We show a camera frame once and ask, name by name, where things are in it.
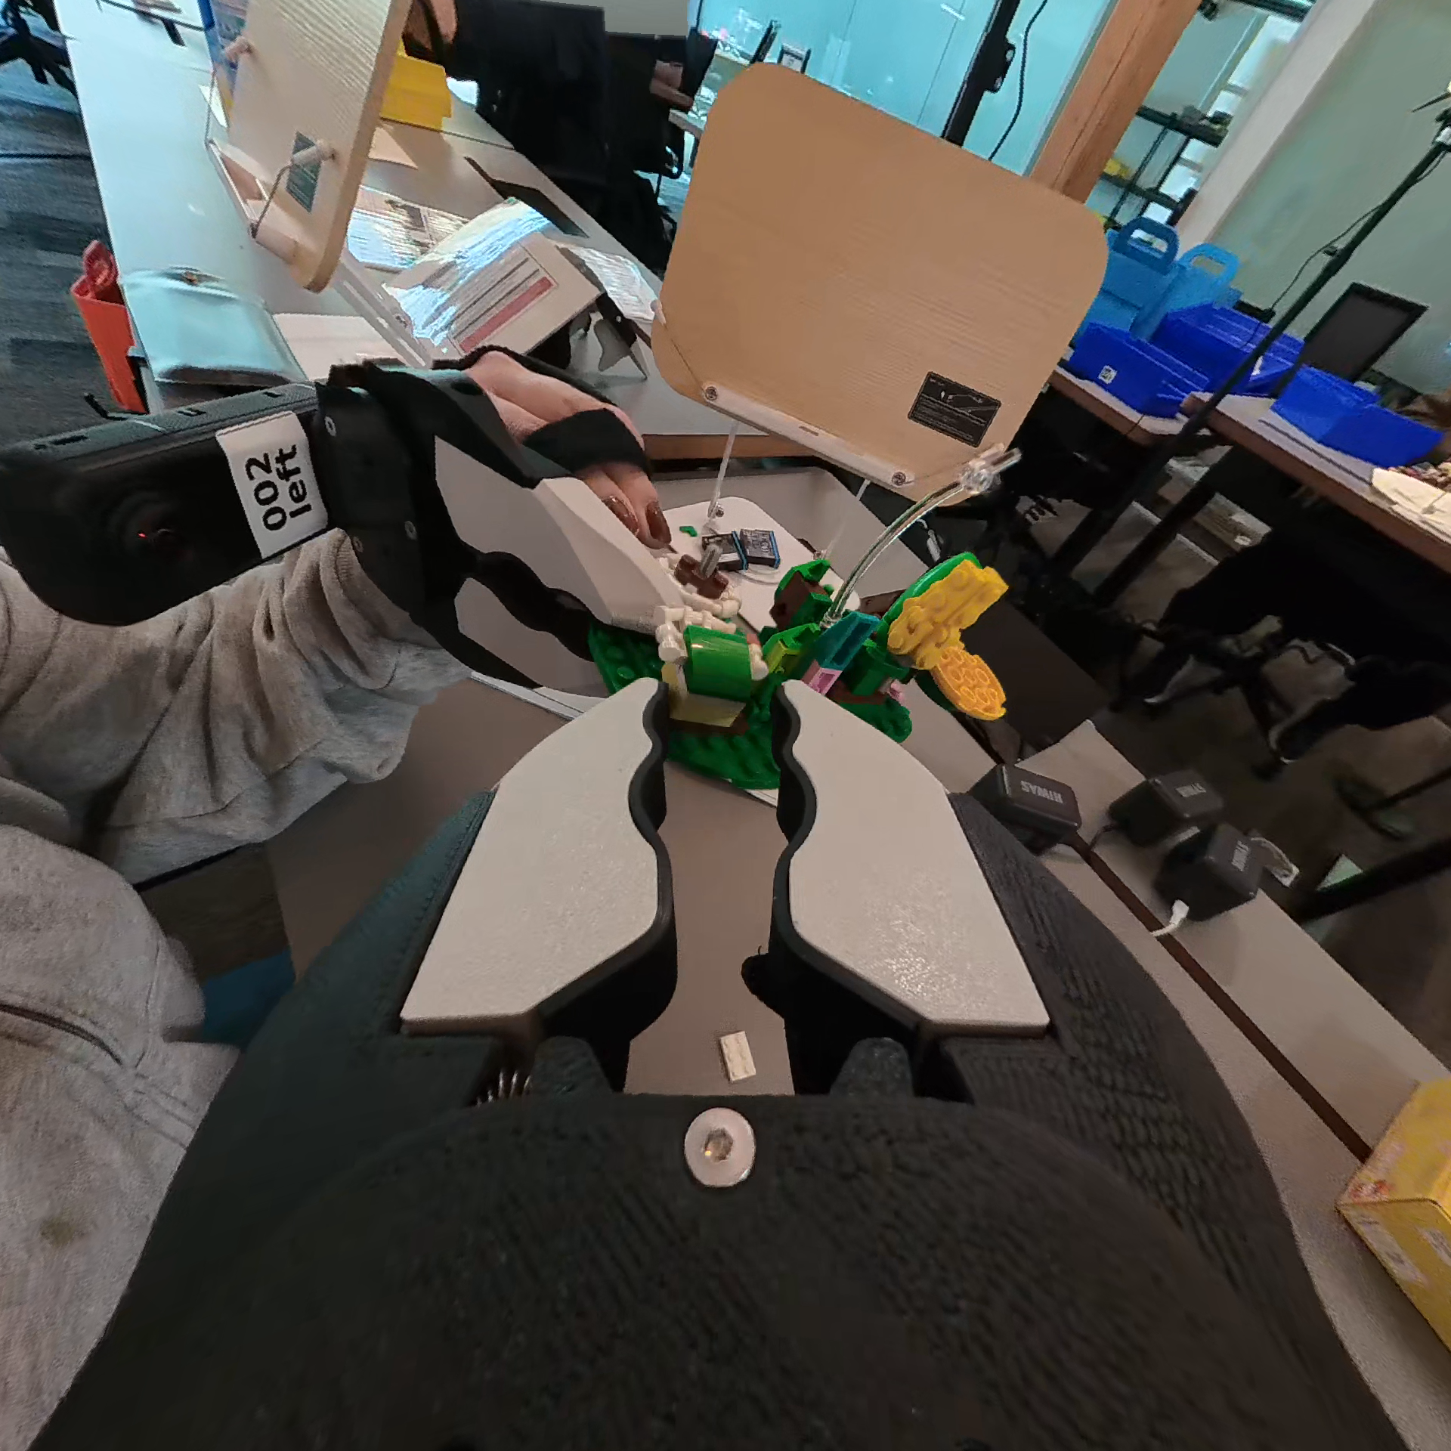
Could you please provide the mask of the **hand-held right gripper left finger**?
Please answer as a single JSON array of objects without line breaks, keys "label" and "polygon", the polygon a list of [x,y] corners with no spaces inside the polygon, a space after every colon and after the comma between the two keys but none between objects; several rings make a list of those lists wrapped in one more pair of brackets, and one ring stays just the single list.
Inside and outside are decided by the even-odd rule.
[{"label": "hand-held right gripper left finger", "polygon": [[677,987],[667,738],[665,685],[636,681],[501,780],[404,999],[408,1035],[486,1035],[524,1059],[581,1040],[624,1091]]}]

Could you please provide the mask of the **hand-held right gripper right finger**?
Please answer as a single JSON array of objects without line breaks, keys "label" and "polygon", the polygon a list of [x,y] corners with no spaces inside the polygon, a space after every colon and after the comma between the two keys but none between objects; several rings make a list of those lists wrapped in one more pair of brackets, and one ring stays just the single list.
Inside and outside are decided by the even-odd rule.
[{"label": "hand-held right gripper right finger", "polygon": [[785,850],[741,975],[783,1023],[791,1089],[828,1094],[883,1040],[912,1089],[966,1096],[961,1053],[1047,1046],[1049,1008],[935,774],[804,683],[772,700],[772,747]]}]

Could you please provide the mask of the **green lego flower model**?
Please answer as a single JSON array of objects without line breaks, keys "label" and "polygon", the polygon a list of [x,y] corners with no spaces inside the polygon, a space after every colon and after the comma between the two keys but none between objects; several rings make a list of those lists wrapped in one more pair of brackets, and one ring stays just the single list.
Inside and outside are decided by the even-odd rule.
[{"label": "green lego flower model", "polygon": [[[912,705],[968,723],[1006,717],[1006,691],[966,645],[968,631],[1007,591],[975,553],[937,562],[897,593],[871,596],[902,538],[950,503],[988,503],[1019,463],[1016,448],[992,448],[950,484],[911,505],[850,569],[791,536],[766,507],[714,489],[665,517],[676,550],[665,555],[684,609],[658,610],[650,633],[594,624],[589,650],[608,693],[662,681],[669,693],[669,755],[683,767],[746,793],[778,788],[771,707],[790,683],[838,704],[895,743],[912,729]],[[781,569],[705,574],[702,536],[772,531]]]}]

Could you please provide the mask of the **yellow lego box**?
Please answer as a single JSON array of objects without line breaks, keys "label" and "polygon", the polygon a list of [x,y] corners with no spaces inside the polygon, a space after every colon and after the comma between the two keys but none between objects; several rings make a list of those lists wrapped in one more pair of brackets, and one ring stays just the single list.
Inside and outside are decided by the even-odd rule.
[{"label": "yellow lego box", "polygon": [[1450,1346],[1450,1080],[1417,1087],[1336,1206]]}]

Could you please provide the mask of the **person's left hand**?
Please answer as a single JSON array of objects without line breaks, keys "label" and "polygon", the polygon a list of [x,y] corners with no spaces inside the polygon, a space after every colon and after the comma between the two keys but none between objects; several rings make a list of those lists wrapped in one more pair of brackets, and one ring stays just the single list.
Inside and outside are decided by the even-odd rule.
[{"label": "person's left hand", "polygon": [[[638,451],[645,441],[636,424],[619,406],[579,391],[569,381],[534,372],[501,351],[487,351],[467,374],[486,391],[517,443],[527,443],[548,425],[562,424],[584,412],[607,412],[632,438]],[[582,479],[613,517],[653,552],[672,545],[670,527],[660,510],[660,498],[648,467],[631,462],[577,467]]]}]

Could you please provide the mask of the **black power adapter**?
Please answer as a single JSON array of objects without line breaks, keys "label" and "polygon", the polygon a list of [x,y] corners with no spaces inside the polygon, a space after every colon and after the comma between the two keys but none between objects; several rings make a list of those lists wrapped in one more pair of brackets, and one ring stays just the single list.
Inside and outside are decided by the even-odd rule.
[{"label": "black power adapter", "polygon": [[1170,907],[1171,923],[1182,925],[1237,911],[1266,880],[1292,887],[1298,878],[1298,864],[1279,845],[1222,823],[1177,842],[1156,869],[1152,890]]},{"label": "black power adapter", "polygon": [[1180,769],[1140,781],[1108,807],[1109,826],[1135,847],[1159,847],[1187,830],[1223,819],[1225,804],[1196,769]]},{"label": "black power adapter", "polygon": [[1071,786],[1023,767],[995,767],[969,795],[1035,857],[1070,845],[1083,824]]}]

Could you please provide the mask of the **silver foil bag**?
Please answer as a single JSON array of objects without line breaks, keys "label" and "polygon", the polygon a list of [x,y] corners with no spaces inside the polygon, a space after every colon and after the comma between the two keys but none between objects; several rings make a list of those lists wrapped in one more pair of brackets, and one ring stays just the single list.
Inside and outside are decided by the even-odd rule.
[{"label": "silver foil bag", "polygon": [[254,296],[190,268],[121,275],[121,296],[152,377],[170,387],[261,389],[308,374]]}]

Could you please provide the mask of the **plastic sleeved document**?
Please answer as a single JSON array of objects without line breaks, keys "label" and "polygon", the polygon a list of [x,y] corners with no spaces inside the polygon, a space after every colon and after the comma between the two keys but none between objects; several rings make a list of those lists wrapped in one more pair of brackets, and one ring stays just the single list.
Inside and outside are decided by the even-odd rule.
[{"label": "plastic sleeved document", "polygon": [[551,222],[512,199],[484,211],[382,284],[411,337],[436,358],[480,348],[527,353],[589,315],[605,291],[551,237]]}]

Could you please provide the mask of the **person's leg in jeans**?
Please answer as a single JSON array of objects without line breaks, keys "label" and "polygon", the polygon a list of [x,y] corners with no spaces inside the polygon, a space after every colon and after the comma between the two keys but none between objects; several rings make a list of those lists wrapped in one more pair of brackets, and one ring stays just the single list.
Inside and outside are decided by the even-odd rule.
[{"label": "person's leg in jeans", "polygon": [[204,980],[197,1040],[244,1051],[297,980],[290,949]]}]

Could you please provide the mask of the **black office chair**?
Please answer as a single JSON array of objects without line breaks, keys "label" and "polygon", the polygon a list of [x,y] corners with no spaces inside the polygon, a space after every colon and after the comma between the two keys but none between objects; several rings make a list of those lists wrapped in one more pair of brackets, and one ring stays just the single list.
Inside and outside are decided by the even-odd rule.
[{"label": "black office chair", "polygon": [[1272,693],[1266,735],[1242,691],[1204,691],[1215,660],[1156,660],[1139,640],[1123,678],[1166,685],[1170,702],[1125,700],[1111,736],[1146,771],[1196,767],[1225,795],[1232,819],[1284,847],[1298,862],[1336,854],[1387,857],[1393,845],[1358,823],[1337,797],[1360,776],[1393,792],[1448,766],[1448,574],[1396,546],[1265,545],[1211,558],[1177,539],[1125,593],[1133,624],[1256,657]]}]

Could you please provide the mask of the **yellow plastic bin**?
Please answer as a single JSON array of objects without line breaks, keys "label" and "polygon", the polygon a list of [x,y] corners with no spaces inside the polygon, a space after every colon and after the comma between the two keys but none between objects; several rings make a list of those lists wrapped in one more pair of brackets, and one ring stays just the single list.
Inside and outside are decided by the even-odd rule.
[{"label": "yellow plastic bin", "polygon": [[441,134],[453,116],[455,97],[444,66],[422,61],[399,47],[380,106],[380,120]]}]

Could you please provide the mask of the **person's grey hoodie torso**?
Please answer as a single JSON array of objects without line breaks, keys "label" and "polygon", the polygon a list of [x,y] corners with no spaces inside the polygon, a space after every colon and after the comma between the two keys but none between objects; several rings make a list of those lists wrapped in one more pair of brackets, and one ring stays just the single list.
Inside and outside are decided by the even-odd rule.
[{"label": "person's grey hoodie torso", "polygon": [[237,1053],[189,954],[4,764],[2,1422],[28,1448],[114,1315]]}]

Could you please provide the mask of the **row of blue plastic bins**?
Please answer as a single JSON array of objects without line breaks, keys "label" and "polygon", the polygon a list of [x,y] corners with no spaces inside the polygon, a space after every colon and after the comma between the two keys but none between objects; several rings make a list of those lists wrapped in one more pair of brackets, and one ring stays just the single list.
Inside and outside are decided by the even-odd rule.
[{"label": "row of blue plastic bins", "polygon": [[1443,431],[1380,406],[1367,386],[1301,368],[1304,339],[1239,308],[1241,261],[1215,246],[1182,249],[1175,229],[1114,230],[1099,296],[1064,368],[1147,417],[1173,419],[1242,370],[1230,396],[1268,398],[1273,415],[1353,460],[1394,469],[1429,460]]}]

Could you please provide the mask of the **wooden pillar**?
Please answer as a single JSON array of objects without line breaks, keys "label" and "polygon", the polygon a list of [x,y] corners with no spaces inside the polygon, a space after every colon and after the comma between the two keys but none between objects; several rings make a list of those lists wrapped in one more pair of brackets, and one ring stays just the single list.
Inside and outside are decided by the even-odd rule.
[{"label": "wooden pillar", "polygon": [[1116,2],[1028,177],[1087,203],[1147,101],[1197,2]]}]

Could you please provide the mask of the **black monitor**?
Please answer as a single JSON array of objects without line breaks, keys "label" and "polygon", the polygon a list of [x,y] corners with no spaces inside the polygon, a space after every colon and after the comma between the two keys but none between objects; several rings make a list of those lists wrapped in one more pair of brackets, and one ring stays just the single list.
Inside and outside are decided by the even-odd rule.
[{"label": "black monitor", "polygon": [[1351,284],[1306,334],[1299,367],[1360,384],[1425,313],[1424,303]]}]

